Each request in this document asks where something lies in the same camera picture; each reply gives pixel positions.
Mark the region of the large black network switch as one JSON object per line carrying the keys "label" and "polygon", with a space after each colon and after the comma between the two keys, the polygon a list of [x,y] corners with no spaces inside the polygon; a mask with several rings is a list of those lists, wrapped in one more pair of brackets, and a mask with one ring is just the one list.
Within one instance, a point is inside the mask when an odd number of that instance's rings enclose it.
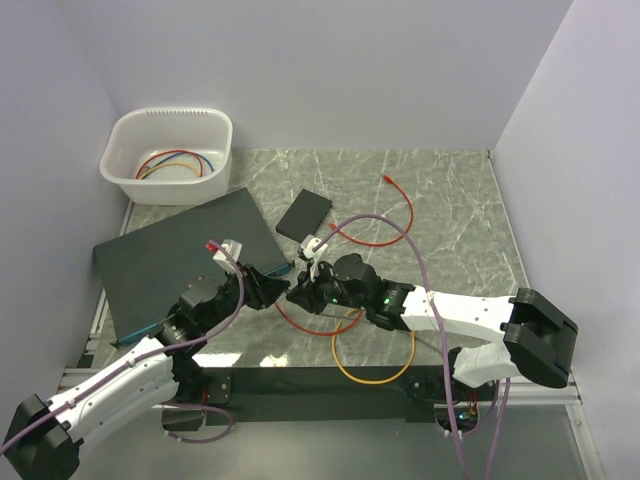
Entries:
{"label": "large black network switch", "polygon": [[210,240],[240,242],[240,262],[262,274],[280,277],[291,270],[246,188],[99,244],[93,253],[116,346],[137,342],[196,278],[225,281],[206,249]]}

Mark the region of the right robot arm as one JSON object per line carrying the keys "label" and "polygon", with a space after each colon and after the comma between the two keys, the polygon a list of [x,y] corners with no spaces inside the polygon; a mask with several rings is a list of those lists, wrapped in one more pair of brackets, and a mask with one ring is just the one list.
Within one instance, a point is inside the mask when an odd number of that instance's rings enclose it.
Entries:
{"label": "right robot arm", "polygon": [[534,289],[500,297],[427,291],[384,279],[350,254],[334,264],[309,265],[286,298],[312,314],[329,304],[357,308],[388,331],[442,330],[481,341],[461,349],[440,374],[441,390],[452,399],[514,376],[553,389],[569,383],[578,326]]}

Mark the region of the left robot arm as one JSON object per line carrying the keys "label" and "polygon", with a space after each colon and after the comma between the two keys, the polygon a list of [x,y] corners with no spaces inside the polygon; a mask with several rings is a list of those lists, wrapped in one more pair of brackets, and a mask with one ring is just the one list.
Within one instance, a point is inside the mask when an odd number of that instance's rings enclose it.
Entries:
{"label": "left robot arm", "polygon": [[22,479],[68,479],[80,450],[98,443],[150,407],[194,399],[201,388],[193,357],[242,307],[265,309],[287,280],[238,266],[222,284],[199,278],[167,316],[119,360],[48,400],[33,394],[16,408],[1,454]]}

